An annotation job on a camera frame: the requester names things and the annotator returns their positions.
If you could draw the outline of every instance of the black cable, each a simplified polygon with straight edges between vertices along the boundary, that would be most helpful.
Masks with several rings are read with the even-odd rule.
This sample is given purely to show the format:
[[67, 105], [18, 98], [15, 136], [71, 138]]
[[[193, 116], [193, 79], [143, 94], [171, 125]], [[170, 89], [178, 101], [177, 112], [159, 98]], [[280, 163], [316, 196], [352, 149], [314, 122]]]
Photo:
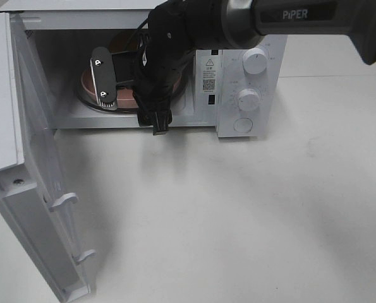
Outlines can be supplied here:
[[123, 49], [123, 51], [127, 51], [127, 48], [129, 47], [129, 45], [131, 44], [131, 42], [133, 41], [133, 39], [140, 33], [140, 31], [143, 29], [143, 27], [149, 22], [149, 19], [147, 18], [146, 20], [143, 21], [142, 24], [140, 24], [138, 26], [138, 28], [135, 30], [135, 32], [133, 33], [133, 35], [130, 36], [129, 40], [127, 40], [126, 42], [126, 45]]

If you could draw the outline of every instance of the white microwave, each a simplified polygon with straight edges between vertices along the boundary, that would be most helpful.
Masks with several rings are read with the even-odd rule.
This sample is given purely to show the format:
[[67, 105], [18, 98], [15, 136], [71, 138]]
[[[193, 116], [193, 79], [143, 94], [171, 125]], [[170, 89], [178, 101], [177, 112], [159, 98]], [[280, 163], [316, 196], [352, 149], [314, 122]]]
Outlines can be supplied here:
[[[139, 128], [129, 92], [124, 112], [91, 106], [88, 62], [115, 45], [161, 0], [11, 0], [0, 8], [0, 212], [57, 298], [90, 292], [56, 129]], [[198, 50], [172, 128], [213, 127], [219, 137], [263, 136], [286, 45], [271, 35], [250, 50]]]

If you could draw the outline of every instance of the white knob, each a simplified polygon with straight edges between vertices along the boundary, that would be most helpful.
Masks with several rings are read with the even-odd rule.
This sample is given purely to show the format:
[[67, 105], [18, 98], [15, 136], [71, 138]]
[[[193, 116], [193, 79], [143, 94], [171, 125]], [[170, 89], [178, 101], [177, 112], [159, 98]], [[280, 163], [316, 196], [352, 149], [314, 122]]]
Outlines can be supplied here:
[[238, 103], [238, 107], [242, 111], [253, 112], [259, 107], [261, 103], [261, 98], [257, 91], [246, 89], [238, 93], [237, 103]]
[[248, 74], [260, 74], [268, 65], [267, 51], [261, 47], [248, 50], [243, 56], [244, 69]]

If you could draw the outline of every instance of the open microwave door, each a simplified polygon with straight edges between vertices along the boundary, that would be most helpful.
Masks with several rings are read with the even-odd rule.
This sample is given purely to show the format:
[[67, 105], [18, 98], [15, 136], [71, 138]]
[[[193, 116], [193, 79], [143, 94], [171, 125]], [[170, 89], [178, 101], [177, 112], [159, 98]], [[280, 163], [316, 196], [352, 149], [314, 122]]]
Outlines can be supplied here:
[[54, 142], [49, 92], [19, 16], [0, 13], [0, 213], [61, 302], [90, 292]]

